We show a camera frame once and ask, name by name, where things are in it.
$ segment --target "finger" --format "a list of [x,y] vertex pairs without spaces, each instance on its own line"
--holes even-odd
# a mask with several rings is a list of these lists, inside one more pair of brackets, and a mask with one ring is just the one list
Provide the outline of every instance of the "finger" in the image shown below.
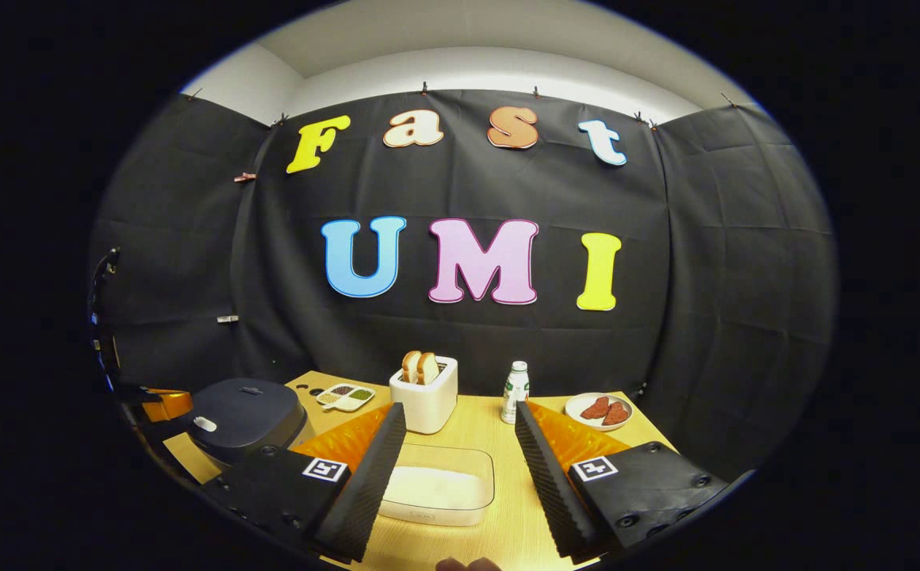
[[435,571],[467,571],[467,568],[460,561],[450,557],[435,564]]
[[467,566],[468,571],[503,571],[488,557],[475,559]]

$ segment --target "blue letter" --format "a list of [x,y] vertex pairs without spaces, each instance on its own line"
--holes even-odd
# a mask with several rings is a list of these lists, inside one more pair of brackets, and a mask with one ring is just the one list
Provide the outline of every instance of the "blue letter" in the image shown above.
[[603,121],[584,121],[580,123],[580,130],[587,131],[587,137],[590,137],[590,146],[594,149],[594,155],[598,159],[604,160],[609,165],[626,165],[626,156],[622,152],[616,152],[611,142],[619,140],[619,134],[609,130]]
[[397,274],[397,239],[407,221],[401,217],[379,217],[369,224],[379,243],[376,272],[362,278],[355,274],[355,234],[362,225],[354,220],[334,220],[323,224],[326,237],[326,279],[337,292],[348,297],[376,297],[392,288]]

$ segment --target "toast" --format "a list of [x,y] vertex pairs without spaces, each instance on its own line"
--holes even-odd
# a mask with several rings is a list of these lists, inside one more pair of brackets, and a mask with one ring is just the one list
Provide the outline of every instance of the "toast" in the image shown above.
[[630,412],[623,408],[622,402],[615,401],[612,402],[610,408],[608,409],[608,414],[604,417],[604,420],[601,422],[601,426],[608,427],[611,425],[617,425],[623,420],[630,418]]
[[403,355],[403,382],[417,383],[417,362],[421,358],[421,351],[410,351]]
[[431,381],[439,376],[439,363],[435,360],[434,353],[425,353],[417,360],[417,384],[431,385]]
[[587,420],[603,419],[608,414],[608,409],[608,397],[598,397],[594,404],[580,412],[580,418]]

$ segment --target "wooden table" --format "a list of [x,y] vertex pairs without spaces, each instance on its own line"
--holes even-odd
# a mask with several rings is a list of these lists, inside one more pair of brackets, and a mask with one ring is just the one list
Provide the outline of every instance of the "wooden table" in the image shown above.
[[[356,412],[337,409],[323,411],[315,397],[309,395],[314,388],[329,388],[336,383],[350,382],[370,388],[374,397]],[[297,389],[297,385],[308,388]],[[372,411],[384,404],[390,404],[390,388],[348,379],[341,379],[311,371],[301,375],[287,386],[294,388],[301,403],[308,411],[309,422],[316,434],[322,434],[358,415]],[[626,398],[622,391],[612,393]],[[531,400],[562,412],[568,397],[534,397]],[[633,406],[633,416],[626,426],[609,431],[609,434],[624,443],[637,446],[657,441],[674,450],[673,445]],[[475,448],[492,456],[496,471],[496,498],[486,510],[485,519],[473,527],[439,527],[410,523],[384,516],[377,516],[372,536],[365,552],[365,561],[347,566],[323,558],[345,569],[393,569],[394,571],[432,571],[435,563],[453,557],[464,564],[480,557],[495,561],[503,571],[534,569],[535,571],[566,571],[590,565],[595,560],[573,565],[569,558],[560,558],[555,550],[544,510],[534,491],[530,471],[524,460],[520,443],[517,442],[513,425],[500,419],[501,394],[499,397],[467,397],[460,395],[457,408],[446,426],[437,434],[416,434],[409,431],[405,443],[432,446]],[[204,483],[220,471],[202,451],[192,444],[187,434],[180,434],[165,441],[167,449],[185,466],[196,480]]]

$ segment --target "meat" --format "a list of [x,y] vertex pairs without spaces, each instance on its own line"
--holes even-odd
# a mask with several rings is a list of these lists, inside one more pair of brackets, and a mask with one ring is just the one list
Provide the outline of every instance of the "meat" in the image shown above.
[[599,397],[586,411],[580,412],[580,417],[587,420],[603,419],[608,414],[608,397]]
[[623,408],[622,402],[612,402],[610,408],[608,409],[608,415],[605,416],[601,426],[611,426],[617,425],[623,420],[630,418],[630,413]]

